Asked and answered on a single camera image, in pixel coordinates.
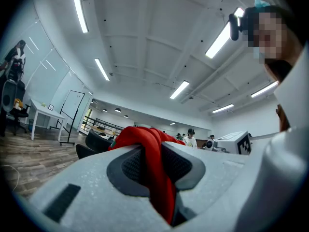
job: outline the white cable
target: white cable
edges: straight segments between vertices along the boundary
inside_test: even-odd
[[[20,176],[19,171],[15,167],[12,167],[10,165],[2,165],[0,167],[11,167],[11,168],[13,168],[13,169],[15,169],[17,171],[17,173],[18,173],[17,183],[16,183],[16,186],[14,187],[14,189],[12,190],[12,191],[14,191],[15,188],[18,186],[18,182],[19,182],[19,176]]]

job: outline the wooden floor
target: wooden floor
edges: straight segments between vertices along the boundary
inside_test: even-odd
[[[57,141],[59,130],[35,128],[34,140],[31,133],[17,131],[17,136],[8,126],[5,137],[0,137],[0,165],[15,167],[19,173],[18,186],[15,192],[28,198],[44,182],[78,160],[75,146]],[[86,136],[76,131],[71,132],[70,142],[85,145]],[[68,133],[62,131],[61,141],[67,141]],[[18,173],[11,167],[1,167],[8,184],[13,189]]]

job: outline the white sleeve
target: white sleeve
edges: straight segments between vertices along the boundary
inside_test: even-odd
[[[196,139],[194,139],[193,148],[197,148],[197,140]]]

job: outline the office chair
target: office chair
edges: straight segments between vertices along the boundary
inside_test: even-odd
[[[89,148],[80,144],[76,145],[78,159],[108,151],[108,147],[112,144],[111,140],[100,137],[92,129],[89,131],[85,142]]]
[[[22,81],[19,81],[18,84],[17,84],[17,92],[16,92],[16,98],[17,99],[20,99],[21,101],[23,100],[24,98],[24,95],[25,95],[25,84],[22,82]],[[23,108],[22,110],[18,110],[18,109],[15,109],[13,108],[11,111],[10,111],[10,115],[12,115],[14,117],[14,121],[13,121],[13,124],[14,124],[14,131],[13,131],[13,134],[14,136],[16,136],[16,132],[19,128],[23,129],[25,131],[25,133],[27,133],[27,130],[26,128],[24,128],[23,126],[20,125],[20,121],[19,121],[19,118],[26,118],[29,116],[29,114],[27,113],[28,111],[28,108],[30,107],[29,105],[26,105],[26,108]]]

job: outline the wooden table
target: wooden table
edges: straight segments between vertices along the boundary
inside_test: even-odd
[[[59,119],[59,122],[62,120],[62,122],[60,123],[60,130],[59,130],[59,135],[58,135],[58,141],[60,141],[60,136],[61,136],[61,132],[62,132],[62,125],[66,124],[66,123],[63,123],[63,122],[66,121],[66,118],[64,116],[62,116],[60,113],[58,113],[56,111],[49,110],[47,107],[42,106],[42,104],[39,103],[38,101],[36,101],[34,99],[30,99],[30,100],[31,100],[31,103],[32,103],[31,107],[36,110],[34,120],[33,120],[31,139],[32,140],[34,139],[34,130],[35,130],[35,124],[37,123],[38,114],[44,114],[46,116]]]
[[[106,135],[110,136],[118,136],[119,134],[116,132],[112,132],[111,130],[101,130],[97,126],[90,126],[94,131],[100,132],[100,133],[105,133]]]

